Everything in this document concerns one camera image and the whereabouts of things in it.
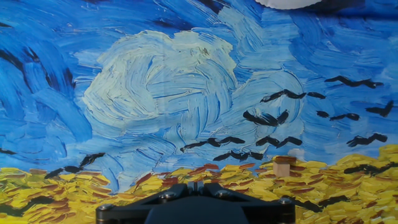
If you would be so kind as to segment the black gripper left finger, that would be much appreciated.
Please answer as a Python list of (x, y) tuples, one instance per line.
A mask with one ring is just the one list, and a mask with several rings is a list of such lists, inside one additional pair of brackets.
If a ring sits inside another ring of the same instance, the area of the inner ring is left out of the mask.
[(193, 196), (197, 192), (197, 183), (174, 184), (169, 189), (124, 206), (111, 203), (96, 208), (96, 224), (145, 223), (150, 212), (161, 205), (177, 199)]

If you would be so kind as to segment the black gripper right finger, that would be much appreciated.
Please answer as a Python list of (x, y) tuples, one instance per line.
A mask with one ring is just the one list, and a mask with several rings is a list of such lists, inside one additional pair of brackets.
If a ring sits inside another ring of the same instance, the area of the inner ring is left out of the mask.
[(206, 223), (295, 223), (295, 205), (286, 197), (270, 202), (222, 187), (196, 183)]

